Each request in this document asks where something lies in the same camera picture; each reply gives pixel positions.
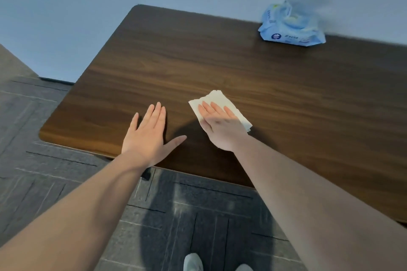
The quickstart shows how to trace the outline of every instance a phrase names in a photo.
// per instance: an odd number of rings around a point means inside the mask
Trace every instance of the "left hand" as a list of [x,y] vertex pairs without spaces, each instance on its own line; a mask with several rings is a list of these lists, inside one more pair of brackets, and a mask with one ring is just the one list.
[[164,145],[165,107],[158,102],[151,104],[137,128],[138,113],[133,117],[123,141],[122,153],[137,153],[145,160],[147,167],[162,161],[179,146],[186,136],[178,136]]

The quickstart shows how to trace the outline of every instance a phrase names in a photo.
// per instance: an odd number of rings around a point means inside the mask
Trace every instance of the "table top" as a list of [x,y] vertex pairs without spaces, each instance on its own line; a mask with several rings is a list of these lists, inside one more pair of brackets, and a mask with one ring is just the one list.
[[188,104],[219,89],[253,124],[250,135],[407,221],[407,48],[333,36],[298,47],[263,41],[258,27],[133,7],[40,138],[115,157],[132,116],[160,101],[165,140],[188,139],[158,167],[252,186]]

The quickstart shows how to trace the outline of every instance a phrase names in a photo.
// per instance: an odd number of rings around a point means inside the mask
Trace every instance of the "forearm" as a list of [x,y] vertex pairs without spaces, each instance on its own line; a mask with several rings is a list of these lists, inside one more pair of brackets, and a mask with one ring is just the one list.
[[309,270],[405,268],[403,227],[254,138],[244,139],[236,157]]
[[93,270],[145,168],[118,156],[2,247],[0,269]]

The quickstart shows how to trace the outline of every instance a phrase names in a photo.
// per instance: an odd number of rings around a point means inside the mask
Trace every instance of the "hand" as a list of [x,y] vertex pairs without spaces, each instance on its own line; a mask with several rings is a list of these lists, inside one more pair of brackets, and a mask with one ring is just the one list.
[[133,117],[123,141],[122,153],[136,153],[145,160],[146,167],[162,161],[179,146],[186,136],[178,136],[164,145],[165,107],[160,102],[151,104],[137,128],[138,113]]
[[198,110],[203,117],[203,129],[218,148],[234,151],[234,146],[249,136],[240,120],[228,107],[225,106],[223,110],[213,102],[208,105],[204,101],[202,105],[198,105]]

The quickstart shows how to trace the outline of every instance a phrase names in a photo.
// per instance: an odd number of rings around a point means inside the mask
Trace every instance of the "white tissue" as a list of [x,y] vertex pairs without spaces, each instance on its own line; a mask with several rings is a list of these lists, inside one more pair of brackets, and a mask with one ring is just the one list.
[[197,116],[199,122],[201,122],[203,117],[201,116],[198,110],[198,105],[202,104],[203,101],[205,101],[208,104],[214,102],[218,104],[222,109],[223,107],[227,106],[236,115],[236,117],[239,118],[240,122],[245,127],[246,131],[250,131],[252,124],[242,115],[242,113],[236,108],[236,106],[227,97],[223,95],[221,90],[212,90],[208,95],[200,99],[195,99],[188,102],[189,105],[191,105],[191,108],[194,111],[195,115]]

